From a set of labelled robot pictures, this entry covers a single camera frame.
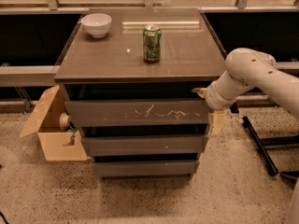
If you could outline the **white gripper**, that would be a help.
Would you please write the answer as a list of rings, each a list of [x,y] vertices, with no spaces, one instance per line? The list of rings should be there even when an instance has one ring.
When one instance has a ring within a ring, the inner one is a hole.
[[[225,109],[228,109],[236,100],[234,85],[230,82],[213,81],[206,88],[194,88],[193,93],[197,93],[201,98],[206,97],[208,106],[215,110],[208,114],[209,134],[218,135],[221,132],[225,121]]]

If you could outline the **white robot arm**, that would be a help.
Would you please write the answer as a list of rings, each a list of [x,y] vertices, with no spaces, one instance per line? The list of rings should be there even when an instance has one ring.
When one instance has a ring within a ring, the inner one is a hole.
[[[226,70],[207,88],[192,92],[206,99],[212,109],[212,123],[217,112],[228,109],[236,98],[256,87],[299,119],[299,78],[276,69],[276,60],[253,49],[234,49],[225,60]]]

